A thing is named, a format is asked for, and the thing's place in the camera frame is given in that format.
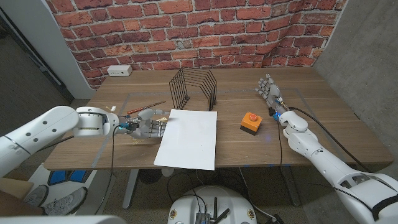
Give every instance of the black cable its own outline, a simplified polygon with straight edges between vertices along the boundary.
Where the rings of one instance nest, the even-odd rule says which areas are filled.
[[[279,122],[278,122],[278,121],[277,121],[277,124],[278,124],[278,136],[279,136],[279,144],[280,144],[280,166],[279,166],[279,171],[280,171],[280,174],[281,174],[282,176],[284,176],[283,173],[282,173],[282,142],[280,141],[280,129],[279,129]],[[361,199],[355,197],[354,195],[352,195],[352,194],[350,194],[350,193],[348,193],[348,192],[346,192],[346,191],[344,191],[344,190],[338,189],[337,187],[334,187],[334,186],[331,186],[331,185],[324,185],[324,184],[311,183],[311,182],[302,182],[302,181],[289,180],[289,179],[286,178],[286,177],[285,177],[284,179],[287,180],[287,181],[289,181],[289,182],[298,183],[298,184],[310,184],[310,185],[316,185],[316,186],[322,186],[322,187],[329,187],[329,188],[335,189],[335,190],[337,190],[337,191],[339,191],[339,192],[342,192],[342,193],[344,193],[344,194],[346,194],[346,195],[349,195],[350,197],[352,197],[352,198],[356,199],[357,201],[361,202],[367,209],[369,209],[369,211],[372,212],[372,209],[371,209],[368,205],[366,205],[366,203],[363,202]]]
[[[370,169],[368,169],[361,161],[359,161],[357,158],[355,158],[354,155],[352,155],[339,141],[337,141],[337,139],[321,124],[321,122],[319,122],[317,119],[315,119],[313,116],[311,116],[310,114],[308,114],[307,112],[305,112],[304,110],[295,108],[293,106],[289,107],[290,110],[297,110],[305,115],[307,115],[309,118],[313,119],[333,140],[334,142],[337,143],[337,145],[339,145],[346,153],[347,155],[349,155],[351,158],[353,158],[353,160],[355,160],[355,162],[357,162],[361,167],[363,167],[367,172],[372,173],[372,171]]]
[[[69,140],[71,138],[74,138],[74,136],[69,136],[69,137],[66,137],[66,138],[63,138],[63,139],[57,141],[56,143],[50,144],[48,146],[44,146],[43,148],[39,149],[37,152],[40,152],[41,150],[44,150],[44,149],[47,149],[49,147],[55,146],[57,144],[60,144],[61,142],[64,142],[64,141]]]
[[[116,131],[116,128],[118,128],[118,127],[120,127],[120,125],[117,125],[116,127],[114,127],[113,132],[112,132],[112,161],[111,161],[111,174],[109,175],[108,186],[106,186],[104,197],[102,198],[101,203],[99,204],[99,206],[97,208],[97,211],[95,211],[95,213],[94,213],[95,215],[98,213],[102,204],[104,203],[106,194],[108,193],[108,190],[109,190],[109,186],[111,185],[112,175],[113,175],[113,158],[114,158],[114,132]]]

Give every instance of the gray wall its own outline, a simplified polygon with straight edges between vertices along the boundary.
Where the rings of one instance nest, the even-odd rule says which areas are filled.
[[[398,2],[350,0],[313,67],[397,159]]]

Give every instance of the wire rack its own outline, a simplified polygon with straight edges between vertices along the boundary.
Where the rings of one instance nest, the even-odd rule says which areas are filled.
[[[216,104],[217,81],[210,70],[180,69],[169,83],[174,109],[182,110],[190,97],[187,85],[199,87],[205,94],[211,111]]]

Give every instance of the shoe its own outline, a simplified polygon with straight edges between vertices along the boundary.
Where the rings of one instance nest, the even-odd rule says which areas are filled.
[[[75,213],[83,205],[87,196],[87,188],[80,187],[72,194],[43,206],[46,215],[68,215]]]
[[[43,204],[48,194],[49,187],[40,185],[25,197],[24,202],[31,206],[39,207]]]

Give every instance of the electrical outlet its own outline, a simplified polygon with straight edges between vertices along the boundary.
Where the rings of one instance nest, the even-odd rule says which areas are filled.
[[[111,65],[108,68],[109,76],[129,76],[131,72],[131,65]]]

